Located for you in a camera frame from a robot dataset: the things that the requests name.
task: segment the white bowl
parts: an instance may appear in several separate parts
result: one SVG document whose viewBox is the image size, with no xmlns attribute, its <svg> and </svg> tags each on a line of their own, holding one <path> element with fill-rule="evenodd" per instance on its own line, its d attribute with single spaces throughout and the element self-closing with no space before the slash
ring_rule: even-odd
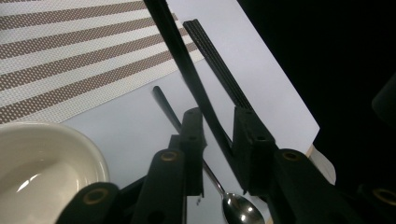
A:
<svg viewBox="0 0 396 224">
<path fill-rule="evenodd" d="M 54 223 L 99 181 L 108 181 L 106 162 L 82 133 L 48 122 L 0 125 L 0 223 Z"/>
</svg>

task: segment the striped placemat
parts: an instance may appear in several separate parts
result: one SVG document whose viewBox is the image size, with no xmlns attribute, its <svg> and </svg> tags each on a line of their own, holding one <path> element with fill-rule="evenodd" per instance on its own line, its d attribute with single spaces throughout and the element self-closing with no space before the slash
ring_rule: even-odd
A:
<svg viewBox="0 0 396 224">
<path fill-rule="evenodd" d="M 143 1 L 0 0 L 0 124 L 62 122 L 176 70 Z"/>
</svg>

